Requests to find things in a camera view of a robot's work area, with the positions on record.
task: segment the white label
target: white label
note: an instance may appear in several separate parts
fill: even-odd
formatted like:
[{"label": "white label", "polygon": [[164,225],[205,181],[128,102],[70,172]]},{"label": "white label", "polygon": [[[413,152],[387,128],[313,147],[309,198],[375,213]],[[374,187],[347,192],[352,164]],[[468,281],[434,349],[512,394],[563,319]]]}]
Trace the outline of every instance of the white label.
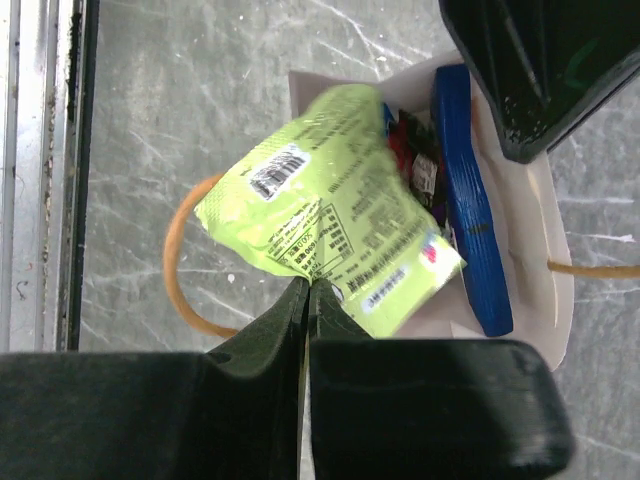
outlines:
[{"label": "white label", "polygon": [[414,188],[422,193],[433,196],[436,191],[436,175],[438,166],[427,157],[418,154],[413,162],[413,175],[411,183]]},{"label": "white label", "polygon": [[393,272],[389,278],[375,292],[362,301],[362,311],[366,314],[373,312],[378,305],[389,295],[409,273],[409,267],[405,265]]},{"label": "white label", "polygon": [[290,143],[255,170],[249,177],[249,184],[265,202],[270,202],[310,161],[311,155]]}]

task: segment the white gift bag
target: white gift bag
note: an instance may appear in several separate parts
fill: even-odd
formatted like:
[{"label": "white gift bag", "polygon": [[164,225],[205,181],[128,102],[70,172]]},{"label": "white gift bag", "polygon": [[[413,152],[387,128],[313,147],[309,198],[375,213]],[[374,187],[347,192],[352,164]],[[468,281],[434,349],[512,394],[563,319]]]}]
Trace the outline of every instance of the white gift bag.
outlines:
[{"label": "white gift bag", "polygon": [[[457,52],[413,65],[376,86],[385,102],[414,114],[429,109],[439,66],[462,63]],[[360,83],[293,71],[291,110],[303,113],[330,86]],[[549,159],[528,165],[504,158],[480,88],[472,80],[476,109],[473,146],[491,213],[513,313],[513,332],[501,337],[531,344],[549,367],[560,365],[573,316],[573,277],[551,272],[547,259],[570,264],[569,246],[556,200]],[[429,299],[397,332],[399,338],[484,338],[467,300],[461,275]]]}]

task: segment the light green bag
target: light green bag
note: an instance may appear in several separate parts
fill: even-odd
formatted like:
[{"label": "light green bag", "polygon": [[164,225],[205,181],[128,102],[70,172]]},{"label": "light green bag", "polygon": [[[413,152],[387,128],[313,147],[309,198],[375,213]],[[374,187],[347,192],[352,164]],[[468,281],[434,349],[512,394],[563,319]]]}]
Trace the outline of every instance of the light green bag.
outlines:
[{"label": "light green bag", "polygon": [[196,207],[211,237],[250,264],[330,280],[374,337],[392,335],[463,264],[398,175],[382,118],[374,88],[334,87]]}]

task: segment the brown rope handle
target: brown rope handle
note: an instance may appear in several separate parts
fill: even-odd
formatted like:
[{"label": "brown rope handle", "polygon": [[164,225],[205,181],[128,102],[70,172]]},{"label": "brown rope handle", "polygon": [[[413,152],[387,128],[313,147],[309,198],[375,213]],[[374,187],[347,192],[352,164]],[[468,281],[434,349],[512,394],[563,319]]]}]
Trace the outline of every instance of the brown rope handle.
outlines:
[{"label": "brown rope handle", "polygon": [[178,211],[169,224],[167,237],[164,241],[162,261],[164,266],[164,284],[167,288],[169,300],[171,300],[171,303],[184,321],[199,332],[229,338],[238,333],[238,331],[235,328],[216,325],[198,315],[193,308],[191,308],[189,302],[187,302],[178,283],[178,259],[187,218],[189,218],[195,206],[216,186],[221,178],[222,175],[207,178],[204,182],[196,185],[182,201],[180,207],[178,207]]},{"label": "brown rope handle", "polygon": [[[167,231],[167,237],[164,242],[164,254],[162,257],[164,265],[164,283],[167,288],[169,300],[180,314],[180,316],[191,327],[199,332],[208,335],[217,335],[223,338],[229,338],[238,333],[234,328],[222,327],[205,320],[198,315],[182,293],[180,284],[178,283],[178,259],[180,255],[180,247],[182,247],[182,239],[184,237],[184,226],[187,218],[195,206],[216,186],[222,178],[222,174],[207,178],[205,181],[196,185],[185,197],[178,207],[178,211],[173,216]],[[638,278],[640,277],[640,266],[623,266],[623,267],[574,267],[572,265],[564,265],[549,260],[547,262],[549,270],[569,275],[577,275],[591,278]]]}]

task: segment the gray marble surface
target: gray marble surface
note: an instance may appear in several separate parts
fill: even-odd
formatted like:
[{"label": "gray marble surface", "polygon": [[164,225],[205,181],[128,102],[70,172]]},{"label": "gray marble surface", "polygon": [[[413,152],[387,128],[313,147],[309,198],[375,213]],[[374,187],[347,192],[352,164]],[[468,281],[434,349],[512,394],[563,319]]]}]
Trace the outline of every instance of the gray marble surface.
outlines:
[{"label": "gray marble surface", "polygon": [[[166,225],[199,180],[290,119],[286,74],[384,78],[453,48],[435,0],[101,0],[81,348],[204,350],[164,292]],[[551,154],[572,257],[640,258],[640,81]],[[180,264],[204,316],[242,327],[274,279],[192,220]],[[556,372],[579,451],[563,479],[640,478],[640,282],[576,281]],[[308,445],[302,478],[312,477]]]}]

